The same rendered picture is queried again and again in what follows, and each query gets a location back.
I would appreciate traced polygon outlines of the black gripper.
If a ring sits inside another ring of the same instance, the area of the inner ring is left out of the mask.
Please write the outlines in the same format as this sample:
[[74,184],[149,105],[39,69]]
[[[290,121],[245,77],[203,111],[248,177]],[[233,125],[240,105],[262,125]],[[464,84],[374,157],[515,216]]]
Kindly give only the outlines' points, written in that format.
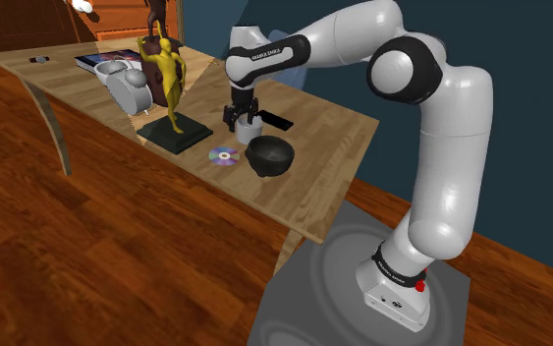
[[231,105],[225,105],[223,111],[223,122],[227,124],[230,133],[235,132],[237,114],[248,113],[247,124],[249,126],[259,125],[258,99],[254,96],[254,89],[239,89],[231,87]]

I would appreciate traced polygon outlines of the white cup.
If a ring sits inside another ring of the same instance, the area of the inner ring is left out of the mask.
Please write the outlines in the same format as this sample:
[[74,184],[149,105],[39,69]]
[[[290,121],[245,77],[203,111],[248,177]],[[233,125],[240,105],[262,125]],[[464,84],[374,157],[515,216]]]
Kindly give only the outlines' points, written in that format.
[[263,122],[260,116],[254,116],[250,123],[247,115],[238,118],[235,124],[236,139],[241,144],[248,144],[252,139],[261,135]]

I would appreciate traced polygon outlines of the black phone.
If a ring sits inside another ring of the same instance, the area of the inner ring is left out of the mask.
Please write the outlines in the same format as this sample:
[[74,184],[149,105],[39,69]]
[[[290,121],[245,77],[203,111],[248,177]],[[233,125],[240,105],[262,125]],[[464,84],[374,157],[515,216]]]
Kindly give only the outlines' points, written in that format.
[[269,124],[282,131],[288,131],[294,125],[292,121],[282,118],[266,110],[259,110],[256,115],[260,116],[261,120],[264,123]]

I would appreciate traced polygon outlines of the shiny compact disc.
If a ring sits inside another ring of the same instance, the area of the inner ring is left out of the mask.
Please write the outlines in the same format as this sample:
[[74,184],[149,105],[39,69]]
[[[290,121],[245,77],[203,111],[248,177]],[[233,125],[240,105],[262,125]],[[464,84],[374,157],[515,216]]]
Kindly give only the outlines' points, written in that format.
[[222,166],[234,165],[240,158],[241,155],[236,149],[226,146],[216,147],[208,153],[208,159],[212,163]]

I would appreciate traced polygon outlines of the black bowl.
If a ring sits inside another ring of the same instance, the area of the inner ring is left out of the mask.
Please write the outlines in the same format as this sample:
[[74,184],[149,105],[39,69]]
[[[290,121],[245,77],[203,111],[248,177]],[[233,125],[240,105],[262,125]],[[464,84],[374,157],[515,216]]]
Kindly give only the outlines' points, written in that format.
[[259,177],[275,177],[291,167],[295,150],[281,138],[258,136],[249,142],[245,156]]

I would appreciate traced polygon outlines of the light wooden table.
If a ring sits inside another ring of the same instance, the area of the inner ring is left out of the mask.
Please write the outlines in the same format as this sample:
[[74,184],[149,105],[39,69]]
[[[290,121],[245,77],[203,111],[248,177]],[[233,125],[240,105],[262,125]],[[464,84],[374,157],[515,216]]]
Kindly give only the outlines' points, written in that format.
[[[97,77],[79,68],[75,61],[77,56],[136,46],[134,39],[124,38],[0,52],[0,67],[20,79],[42,113],[64,171],[71,171],[70,160],[49,103],[51,97],[287,227],[289,233],[276,262],[278,267],[291,257],[300,240],[323,243],[376,131],[377,120],[267,80],[254,89],[260,107],[294,125],[286,132],[264,126],[262,132],[293,146],[292,166],[278,177],[260,178],[245,159],[230,167],[212,164],[208,160],[211,149],[243,148],[222,121],[223,108],[231,101],[230,84],[223,61],[183,47],[180,52],[187,63],[188,89],[177,109],[213,134],[184,152],[173,154],[137,134],[143,125],[164,117],[165,108],[153,106],[146,114],[128,115]],[[48,56],[49,61],[30,63],[28,59],[38,55]]]

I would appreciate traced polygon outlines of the yellow figure on black base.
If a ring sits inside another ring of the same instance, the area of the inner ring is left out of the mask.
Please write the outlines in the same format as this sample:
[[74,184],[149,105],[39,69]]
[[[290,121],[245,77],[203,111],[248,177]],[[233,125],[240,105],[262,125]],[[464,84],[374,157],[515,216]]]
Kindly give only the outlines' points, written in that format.
[[186,85],[186,62],[179,53],[172,49],[170,40],[163,36],[161,25],[157,24],[159,33],[159,54],[146,55],[142,49],[143,37],[137,39],[141,59],[156,63],[163,77],[163,92],[167,101],[167,115],[143,125],[137,134],[167,151],[180,154],[194,146],[213,132],[205,125],[176,111]]

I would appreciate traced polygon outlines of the dark brown statue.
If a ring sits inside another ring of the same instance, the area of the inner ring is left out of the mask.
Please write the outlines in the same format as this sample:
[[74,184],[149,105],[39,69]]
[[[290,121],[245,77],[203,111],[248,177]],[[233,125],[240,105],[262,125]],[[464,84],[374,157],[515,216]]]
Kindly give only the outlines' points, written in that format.
[[[169,0],[145,0],[149,5],[150,11],[147,18],[148,36],[143,38],[142,49],[146,55],[159,54],[161,51],[159,45],[159,34],[154,34],[153,29],[155,24],[161,25],[163,36],[168,38],[172,44],[174,52],[178,53],[182,43],[177,39],[176,29],[167,29],[167,2]],[[159,106],[166,107],[167,101],[163,92],[163,77],[156,63],[147,62],[144,59],[140,60],[141,68],[147,78],[147,86],[149,87],[153,102]]]

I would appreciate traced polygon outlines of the grey alarm clock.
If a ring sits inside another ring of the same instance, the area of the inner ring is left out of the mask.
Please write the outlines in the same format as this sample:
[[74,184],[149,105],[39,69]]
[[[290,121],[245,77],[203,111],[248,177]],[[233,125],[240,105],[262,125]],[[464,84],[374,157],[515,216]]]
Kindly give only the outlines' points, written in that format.
[[116,56],[112,60],[98,63],[94,72],[128,115],[147,112],[152,106],[153,97],[146,74],[133,62]]

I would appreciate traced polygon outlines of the orange wooden chest of drawers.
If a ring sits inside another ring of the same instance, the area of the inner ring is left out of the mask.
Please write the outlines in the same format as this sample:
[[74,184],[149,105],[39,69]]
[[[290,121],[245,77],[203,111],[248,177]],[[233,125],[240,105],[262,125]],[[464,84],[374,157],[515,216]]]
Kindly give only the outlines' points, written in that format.
[[182,0],[86,0],[90,13],[75,12],[79,37],[96,41],[149,36],[148,17],[154,6],[163,7],[165,32],[184,40]]

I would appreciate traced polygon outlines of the dark blue book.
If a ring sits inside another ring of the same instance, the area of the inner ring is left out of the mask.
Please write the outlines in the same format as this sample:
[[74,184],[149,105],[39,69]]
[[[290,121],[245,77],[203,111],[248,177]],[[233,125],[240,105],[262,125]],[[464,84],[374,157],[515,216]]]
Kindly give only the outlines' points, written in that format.
[[131,49],[122,49],[109,52],[77,56],[75,61],[78,67],[95,73],[95,66],[105,62],[100,69],[102,74],[108,75],[120,70],[141,69],[140,54]]

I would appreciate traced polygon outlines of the grey robot stand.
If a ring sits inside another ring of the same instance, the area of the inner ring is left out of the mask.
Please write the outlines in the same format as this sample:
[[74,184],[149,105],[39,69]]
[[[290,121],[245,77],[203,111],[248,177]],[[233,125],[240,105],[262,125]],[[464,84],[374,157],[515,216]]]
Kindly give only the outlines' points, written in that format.
[[247,346],[464,346],[470,278],[444,261],[428,268],[419,332],[363,301],[356,268],[390,232],[343,202],[324,243],[303,243],[267,283]]

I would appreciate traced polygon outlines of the dark brown wooden door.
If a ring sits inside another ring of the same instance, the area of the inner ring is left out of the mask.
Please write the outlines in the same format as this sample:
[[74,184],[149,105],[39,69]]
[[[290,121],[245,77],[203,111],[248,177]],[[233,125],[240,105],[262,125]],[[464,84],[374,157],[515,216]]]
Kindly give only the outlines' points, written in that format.
[[96,40],[73,0],[0,0],[0,52]]

